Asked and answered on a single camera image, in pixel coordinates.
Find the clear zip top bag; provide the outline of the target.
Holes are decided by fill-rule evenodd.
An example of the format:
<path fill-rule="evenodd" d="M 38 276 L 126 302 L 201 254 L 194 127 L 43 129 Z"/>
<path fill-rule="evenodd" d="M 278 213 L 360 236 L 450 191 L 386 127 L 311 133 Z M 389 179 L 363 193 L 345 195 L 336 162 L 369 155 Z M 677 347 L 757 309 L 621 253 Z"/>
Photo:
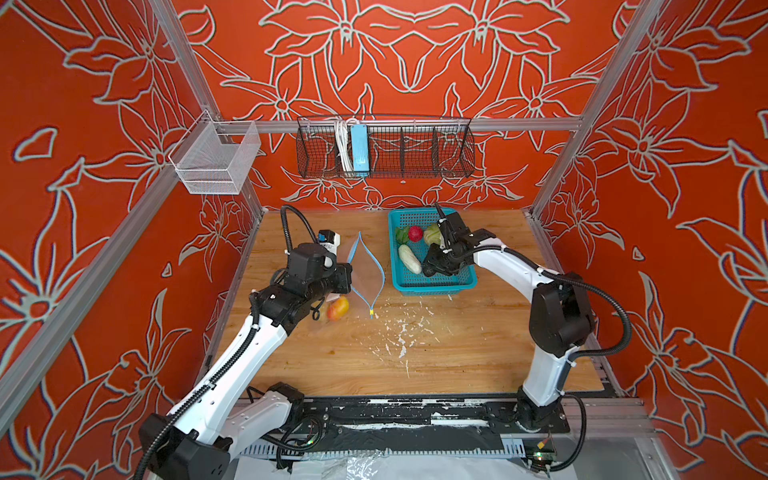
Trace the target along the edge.
<path fill-rule="evenodd" d="M 352 266 L 351 290 L 347 294 L 330 294 L 326 298 L 325 314 L 330 303 L 345 296 L 350 303 L 346 316 L 353 314 L 362 319 L 377 319 L 376 302 L 383 292 L 386 276 L 381 262 L 365 244 L 362 233 L 358 232 L 349 245 L 341 237 L 336 257 L 340 263 Z"/>

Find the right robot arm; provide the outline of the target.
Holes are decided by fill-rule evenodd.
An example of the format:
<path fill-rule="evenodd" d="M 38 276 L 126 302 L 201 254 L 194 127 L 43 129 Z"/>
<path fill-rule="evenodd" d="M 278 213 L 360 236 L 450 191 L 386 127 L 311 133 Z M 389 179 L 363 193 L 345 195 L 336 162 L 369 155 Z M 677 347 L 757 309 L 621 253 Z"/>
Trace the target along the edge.
<path fill-rule="evenodd" d="M 459 213 L 447 213 L 440 205 L 435 209 L 443 241 L 429 247 L 422 263 L 425 276 L 454 276 L 475 265 L 505 281 L 530 303 L 529 334 L 535 348 L 528 375 L 516 393 L 514 421 L 523 430 L 536 432 L 557 413 L 577 359 L 615 355 L 629 345 L 629 316 L 617 300 L 579 275 L 548 269 L 490 231 L 470 230 Z M 622 335 L 608 348 L 582 348 L 596 327 L 590 294 L 605 300 L 621 321 Z"/>

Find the red fruit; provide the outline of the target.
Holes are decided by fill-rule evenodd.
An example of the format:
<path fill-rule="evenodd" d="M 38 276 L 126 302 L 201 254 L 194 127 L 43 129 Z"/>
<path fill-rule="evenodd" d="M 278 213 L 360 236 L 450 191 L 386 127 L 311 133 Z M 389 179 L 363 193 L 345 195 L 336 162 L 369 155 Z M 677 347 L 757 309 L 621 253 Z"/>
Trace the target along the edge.
<path fill-rule="evenodd" d="M 424 231 L 421 227 L 414 225 L 409 228 L 408 238 L 411 242 L 414 242 L 414 243 L 419 242 L 423 239 L 423 237 L 424 237 Z"/>

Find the white radish with leaves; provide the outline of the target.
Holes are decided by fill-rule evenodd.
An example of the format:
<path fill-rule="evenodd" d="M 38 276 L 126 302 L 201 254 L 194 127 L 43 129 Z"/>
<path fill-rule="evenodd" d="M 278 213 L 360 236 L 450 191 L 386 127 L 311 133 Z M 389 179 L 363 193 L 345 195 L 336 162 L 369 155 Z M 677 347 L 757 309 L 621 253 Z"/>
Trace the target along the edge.
<path fill-rule="evenodd" d="M 395 240 L 397 243 L 398 256 L 404 267 L 412 274 L 421 274 L 422 264 L 408 246 L 409 229 L 406 227 L 397 227 L 395 229 Z"/>

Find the orange yellow mango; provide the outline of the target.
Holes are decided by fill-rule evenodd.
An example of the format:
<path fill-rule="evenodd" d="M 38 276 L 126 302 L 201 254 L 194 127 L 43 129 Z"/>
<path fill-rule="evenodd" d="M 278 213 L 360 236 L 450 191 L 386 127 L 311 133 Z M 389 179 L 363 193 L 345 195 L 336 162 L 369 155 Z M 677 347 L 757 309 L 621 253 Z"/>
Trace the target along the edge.
<path fill-rule="evenodd" d="M 339 321 L 344 318 L 350 309 L 349 300 L 345 296 L 340 296 L 328 305 L 326 316 L 329 321 Z"/>

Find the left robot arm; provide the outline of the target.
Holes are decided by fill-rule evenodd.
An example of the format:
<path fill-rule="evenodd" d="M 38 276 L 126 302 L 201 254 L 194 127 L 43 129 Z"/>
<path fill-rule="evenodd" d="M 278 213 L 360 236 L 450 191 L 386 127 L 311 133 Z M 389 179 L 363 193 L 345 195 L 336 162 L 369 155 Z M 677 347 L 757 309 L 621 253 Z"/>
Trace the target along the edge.
<path fill-rule="evenodd" d="M 307 452 L 324 435 L 314 417 L 302 418 L 302 394 L 278 383 L 241 412 L 234 408 L 255 374 L 306 317 L 319 319 L 333 295 L 352 290 L 352 267 L 337 259 L 340 237 L 311 231 L 293 243 L 288 213 L 280 209 L 287 263 L 269 284 L 249 295 L 249 314 L 236 337 L 190 393 L 167 414 L 152 414 L 140 428 L 143 455 L 134 478 L 220 479 L 245 448 L 263 440 L 279 452 Z"/>

